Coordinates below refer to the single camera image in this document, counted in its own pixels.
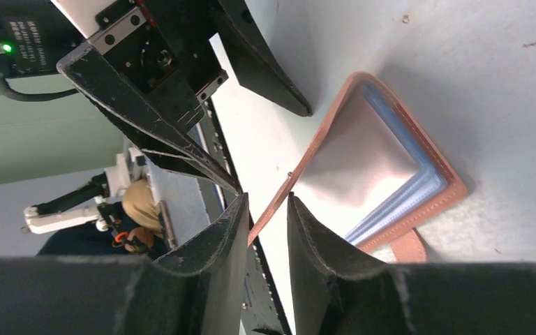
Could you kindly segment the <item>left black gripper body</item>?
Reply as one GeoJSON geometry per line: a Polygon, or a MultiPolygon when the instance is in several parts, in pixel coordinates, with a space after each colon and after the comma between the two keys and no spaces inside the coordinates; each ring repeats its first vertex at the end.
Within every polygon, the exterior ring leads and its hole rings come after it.
{"type": "Polygon", "coordinates": [[[209,41],[179,56],[142,1],[53,4],[152,106],[185,131],[202,120],[207,100],[228,78],[209,41]]]}

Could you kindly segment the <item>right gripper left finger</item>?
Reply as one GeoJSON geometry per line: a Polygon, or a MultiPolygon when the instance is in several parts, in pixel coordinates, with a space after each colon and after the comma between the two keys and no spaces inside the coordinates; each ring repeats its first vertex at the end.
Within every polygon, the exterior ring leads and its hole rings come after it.
{"type": "Polygon", "coordinates": [[[237,334],[248,229],[242,194],[158,260],[0,258],[0,334],[237,334]]]}

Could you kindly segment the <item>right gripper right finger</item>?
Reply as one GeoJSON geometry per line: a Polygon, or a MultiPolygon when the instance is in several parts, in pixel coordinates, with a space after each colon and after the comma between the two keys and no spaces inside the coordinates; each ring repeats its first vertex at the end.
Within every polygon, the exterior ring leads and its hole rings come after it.
{"type": "Polygon", "coordinates": [[[288,196],[298,334],[536,334],[536,263],[382,262],[288,196]]]}

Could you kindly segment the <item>brown leather card holder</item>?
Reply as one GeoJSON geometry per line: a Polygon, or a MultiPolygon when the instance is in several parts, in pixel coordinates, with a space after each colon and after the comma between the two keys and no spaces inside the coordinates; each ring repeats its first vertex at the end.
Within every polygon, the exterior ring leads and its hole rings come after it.
{"type": "Polygon", "coordinates": [[[389,245],[398,262],[426,262],[417,228],[462,201],[468,189],[401,101],[367,72],[351,74],[302,158],[248,238],[254,240],[288,194],[313,202],[318,218],[368,253],[389,245]]]}

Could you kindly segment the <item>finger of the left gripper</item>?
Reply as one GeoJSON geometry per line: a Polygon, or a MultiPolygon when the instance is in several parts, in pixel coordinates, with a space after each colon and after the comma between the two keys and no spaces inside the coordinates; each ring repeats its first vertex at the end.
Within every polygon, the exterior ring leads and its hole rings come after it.
{"type": "Polygon", "coordinates": [[[312,107],[277,62],[246,2],[210,1],[209,12],[239,84],[293,114],[311,116],[312,107]]]}
{"type": "Polygon", "coordinates": [[[60,59],[57,70],[158,167],[215,184],[227,179],[217,161],[90,44],[60,59]]]}

